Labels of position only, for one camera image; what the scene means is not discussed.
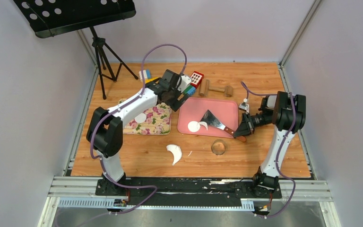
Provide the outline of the pink rectangular tray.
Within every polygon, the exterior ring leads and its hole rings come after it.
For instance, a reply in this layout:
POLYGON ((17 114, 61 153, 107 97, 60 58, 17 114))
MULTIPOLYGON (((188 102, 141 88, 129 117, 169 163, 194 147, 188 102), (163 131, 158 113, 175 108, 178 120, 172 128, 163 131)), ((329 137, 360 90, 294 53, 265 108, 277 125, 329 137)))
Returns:
POLYGON ((232 138, 227 132, 212 126, 208 126, 208 128, 201 126, 197 132, 191 132, 189 130, 188 124, 191 121, 200 122, 207 110, 210 110, 228 128, 232 130, 237 129, 239 125, 239 113, 235 101, 190 97, 179 109, 178 131, 183 134, 232 138))

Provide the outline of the wooden dough roller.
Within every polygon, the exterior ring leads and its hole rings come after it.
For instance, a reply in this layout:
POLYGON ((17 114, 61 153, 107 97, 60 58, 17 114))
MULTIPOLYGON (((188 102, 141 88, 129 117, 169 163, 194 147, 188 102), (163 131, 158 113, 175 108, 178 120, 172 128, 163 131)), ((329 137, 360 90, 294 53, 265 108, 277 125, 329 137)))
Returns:
POLYGON ((233 87, 228 85, 224 87, 213 87, 210 85, 210 80, 206 79, 201 82, 199 88, 199 96, 207 96, 209 91, 223 93, 225 97, 232 97, 233 96, 233 87))

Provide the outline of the metal dough scraper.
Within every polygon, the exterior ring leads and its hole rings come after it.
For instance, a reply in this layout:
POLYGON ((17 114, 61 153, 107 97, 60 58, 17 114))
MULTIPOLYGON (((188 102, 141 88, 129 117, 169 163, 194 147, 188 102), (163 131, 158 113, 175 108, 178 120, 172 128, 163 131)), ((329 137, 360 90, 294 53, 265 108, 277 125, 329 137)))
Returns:
POLYGON ((231 135, 234 139, 238 139, 241 142, 246 142, 246 138, 244 136, 236 136, 235 131, 225 126, 223 123, 221 123, 210 110, 207 110, 204 113, 200 121, 205 122, 209 126, 225 131, 226 133, 231 135))

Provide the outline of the white dough ball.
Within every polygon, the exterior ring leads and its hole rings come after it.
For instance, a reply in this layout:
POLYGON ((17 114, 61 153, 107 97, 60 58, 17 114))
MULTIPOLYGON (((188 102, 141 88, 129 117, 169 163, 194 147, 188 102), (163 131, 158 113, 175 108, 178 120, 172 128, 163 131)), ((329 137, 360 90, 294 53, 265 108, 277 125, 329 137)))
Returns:
POLYGON ((201 127, 204 127, 206 130, 208 130, 208 124, 204 121, 197 122, 197 121, 191 121, 188 123, 187 127, 190 132, 198 132, 201 127))

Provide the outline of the white dough scrap crescent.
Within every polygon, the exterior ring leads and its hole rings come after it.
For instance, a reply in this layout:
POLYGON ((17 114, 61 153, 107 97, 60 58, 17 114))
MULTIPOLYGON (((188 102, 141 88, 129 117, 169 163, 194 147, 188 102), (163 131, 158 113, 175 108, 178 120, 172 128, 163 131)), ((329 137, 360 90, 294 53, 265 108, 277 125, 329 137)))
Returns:
POLYGON ((169 144, 166 146, 166 150, 171 152, 173 155, 173 162, 172 166, 174 166, 176 163, 178 163, 182 158, 182 150, 178 145, 175 144, 169 144))

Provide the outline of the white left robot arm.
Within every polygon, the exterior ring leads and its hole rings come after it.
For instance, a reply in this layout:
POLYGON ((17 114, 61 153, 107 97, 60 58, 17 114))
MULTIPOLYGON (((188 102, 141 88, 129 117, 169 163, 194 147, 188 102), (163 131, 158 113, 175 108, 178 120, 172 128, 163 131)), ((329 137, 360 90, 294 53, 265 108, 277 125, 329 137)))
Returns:
POLYGON ((144 83, 140 91, 126 101, 104 109, 94 110, 86 139, 90 143, 90 155, 99 159, 104 177, 109 180, 108 190, 114 195, 125 192, 125 172, 121 166, 119 151, 123 145, 123 129, 145 110, 157 104, 166 104, 177 111, 190 97, 184 90, 191 84, 187 75, 166 70, 162 77, 144 83))

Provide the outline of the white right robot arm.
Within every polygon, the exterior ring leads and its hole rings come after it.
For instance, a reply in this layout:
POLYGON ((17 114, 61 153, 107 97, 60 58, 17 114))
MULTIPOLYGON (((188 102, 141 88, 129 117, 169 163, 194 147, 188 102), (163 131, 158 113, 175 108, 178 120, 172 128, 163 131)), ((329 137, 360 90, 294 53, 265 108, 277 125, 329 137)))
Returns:
POLYGON ((260 113, 242 114, 242 120, 233 137, 244 139, 258 127, 272 124, 274 135, 267 156, 254 174, 251 192, 256 197, 274 193, 278 187, 280 167, 291 140, 306 121, 306 96, 290 95, 279 91, 262 98, 260 113))

